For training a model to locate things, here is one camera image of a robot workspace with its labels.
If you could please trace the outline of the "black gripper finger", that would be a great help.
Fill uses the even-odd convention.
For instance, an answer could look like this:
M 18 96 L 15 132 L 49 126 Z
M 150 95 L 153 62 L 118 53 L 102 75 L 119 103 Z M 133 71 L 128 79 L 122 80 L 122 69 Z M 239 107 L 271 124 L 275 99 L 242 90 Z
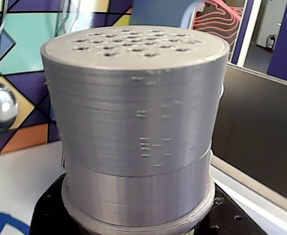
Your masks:
M 38 199 L 31 219 L 30 235 L 86 235 L 67 212 L 61 195 L 65 176 L 60 175 Z
M 219 186 L 211 210 L 191 235 L 265 235 L 266 232 Z

